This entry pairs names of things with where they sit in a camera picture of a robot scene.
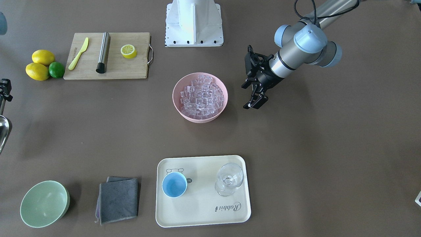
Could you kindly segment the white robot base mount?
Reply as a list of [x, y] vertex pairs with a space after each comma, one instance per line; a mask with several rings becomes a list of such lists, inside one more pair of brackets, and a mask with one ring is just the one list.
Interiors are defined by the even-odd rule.
[[224, 44], [221, 6], [213, 0], [174, 0], [166, 7], [166, 47]]

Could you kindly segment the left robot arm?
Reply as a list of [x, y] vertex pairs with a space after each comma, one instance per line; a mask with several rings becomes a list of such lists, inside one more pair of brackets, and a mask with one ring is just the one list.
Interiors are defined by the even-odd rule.
[[274, 36], [275, 44], [280, 48], [275, 54], [256, 53], [249, 45], [245, 56], [247, 78], [242, 88], [251, 87], [252, 94], [244, 108], [259, 109], [268, 101], [266, 91], [302, 64], [335, 66], [341, 60], [342, 48], [329, 41], [323, 29], [359, 4], [359, 0], [328, 0], [313, 12], [300, 15], [295, 25], [280, 26]]

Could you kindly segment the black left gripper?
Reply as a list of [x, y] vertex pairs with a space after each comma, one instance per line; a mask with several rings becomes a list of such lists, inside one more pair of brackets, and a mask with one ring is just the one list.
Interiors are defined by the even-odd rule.
[[284, 79], [276, 75], [270, 68], [269, 61], [274, 58], [275, 56], [272, 54], [265, 56], [255, 53], [252, 46], [248, 46], [247, 54], [244, 58], [247, 78], [241, 88], [247, 89], [252, 85], [254, 93], [251, 99], [243, 106], [244, 109], [259, 109], [269, 100], [263, 94]]

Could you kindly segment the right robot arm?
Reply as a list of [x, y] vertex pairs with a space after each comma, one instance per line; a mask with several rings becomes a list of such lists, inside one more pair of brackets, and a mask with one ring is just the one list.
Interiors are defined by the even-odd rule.
[[[2, 12], [0, 12], [0, 35], [3, 36], [6, 34], [8, 29], [6, 17]], [[1, 79], [0, 81], [0, 94], [1, 100], [12, 101], [12, 96], [10, 92], [12, 90], [12, 84], [9, 79]]]

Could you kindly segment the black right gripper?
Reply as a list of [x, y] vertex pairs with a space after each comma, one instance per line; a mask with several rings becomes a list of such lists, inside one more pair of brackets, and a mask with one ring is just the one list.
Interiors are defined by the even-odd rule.
[[0, 98], [1, 100], [6, 100], [11, 102], [13, 96], [10, 95], [12, 91], [12, 83], [9, 79], [1, 79], [0, 80]]

